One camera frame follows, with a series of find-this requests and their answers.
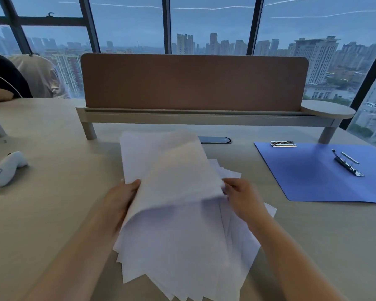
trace desk surface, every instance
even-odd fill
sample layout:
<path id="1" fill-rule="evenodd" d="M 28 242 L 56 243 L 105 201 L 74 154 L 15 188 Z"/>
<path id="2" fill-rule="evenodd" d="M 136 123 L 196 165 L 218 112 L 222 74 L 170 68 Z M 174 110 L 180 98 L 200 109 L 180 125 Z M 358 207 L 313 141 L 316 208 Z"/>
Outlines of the desk surface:
<path id="1" fill-rule="evenodd" d="M 290 202 L 253 145 L 276 139 L 317 142 L 322 128 L 94 124 L 98 139 L 87 141 L 75 111 L 82 104 L 72 99 L 0 103 L 8 134 L 0 139 L 0 160 L 22 151 L 30 162 L 0 189 L 0 300 L 25 294 L 123 176 L 122 131 L 175 129 L 230 137 L 229 145 L 204 145 L 207 156 L 255 182 L 265 202 L 277 208 L 275 219 L 352 301 L 376 300 L 376 204 Z M 366 144 L 340 129 L 332 143 Z M 167 300 L 146 276 L 123 285 L 116 257 L 112 252 L 92 300 Z M 262 250 L 241 300 L 283 300 Z"/>

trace sky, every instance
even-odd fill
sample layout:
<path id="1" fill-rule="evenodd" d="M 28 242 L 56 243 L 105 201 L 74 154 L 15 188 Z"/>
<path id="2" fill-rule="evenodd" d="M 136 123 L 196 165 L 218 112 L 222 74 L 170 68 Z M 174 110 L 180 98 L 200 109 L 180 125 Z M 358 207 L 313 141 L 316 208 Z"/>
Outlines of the sky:
<path id="1" fill-rule="evenodd" d="M 81 17 L 78 0 L 12 0 L 18 15 Z M 164 47 L 161 0 L 90 0 L 100 45 Z M 170 0 L 171 35 L 193 35 L 204 47 L 217 40 L 248 42 L 255 0 Z M 57 44 L 89 41 L 84 27 L 25 26 L 28 37 L 54 38 Z M 376 43 L 376 0 L 265 0 L 258 40 L 336 36 L 342 44 Z"/>

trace stack of paper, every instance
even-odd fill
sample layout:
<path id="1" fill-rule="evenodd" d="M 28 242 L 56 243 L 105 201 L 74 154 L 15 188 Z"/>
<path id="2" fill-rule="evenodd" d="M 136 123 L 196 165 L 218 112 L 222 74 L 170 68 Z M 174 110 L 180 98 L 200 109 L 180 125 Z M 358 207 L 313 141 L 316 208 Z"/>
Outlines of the stack of paper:
<path id="1" fill-rule="evenodd" d="M 222 193 L 221 178 L 241 174 L 208 160 L 189 132 L 120 142 L 126 183 L 142 179 L 114 245 L 124 283 L 146 274 L 170 300 L 238 301 L 260 248 Z"/>

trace clipboard clip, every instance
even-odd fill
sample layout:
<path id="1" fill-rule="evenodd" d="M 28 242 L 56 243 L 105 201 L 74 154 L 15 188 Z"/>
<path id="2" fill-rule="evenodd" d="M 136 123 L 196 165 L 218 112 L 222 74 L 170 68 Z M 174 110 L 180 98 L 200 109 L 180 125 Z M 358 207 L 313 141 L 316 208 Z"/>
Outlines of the clipboard clip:
<path id="1" fill-rule="evenodd" d="M 340 156 L 337 155 L 336 150 L 333 149 L 332 152 L 336 156 L 334 158 L 335 161 L 337 161 L 340 165 L 350 171 L 353 175 L 357 177 L 365 177 L 361 172 L 359 172 L 352 166 L 353 164 L 359 164 L 359 162 L 357 162 L 355 159 L 345 154 L 344 152 L 341 152 Z"/>
<path id="2" fill-rule="evenodd" d="M 297 146 L 293 141 L 290 141 L 290 140 L 272 140 L 270 144 L 272 147 L 276 147 L 276 148 Z"/>

